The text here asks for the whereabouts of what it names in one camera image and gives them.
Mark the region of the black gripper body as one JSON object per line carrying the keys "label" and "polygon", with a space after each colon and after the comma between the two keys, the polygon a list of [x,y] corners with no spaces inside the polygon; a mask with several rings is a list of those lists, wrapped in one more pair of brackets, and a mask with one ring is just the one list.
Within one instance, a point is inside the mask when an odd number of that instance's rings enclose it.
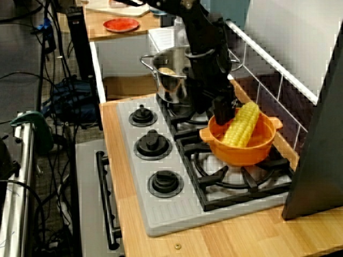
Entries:
{"label": "black gripper body", "polygon": [[229,106],[235,104],[233,85],[227,76],[232,69],[232,61],[226,52],[206,54],[187,53],[191,69],[188,75],[189,96],[196,108],[209,108],[216,97],[224,97]]}

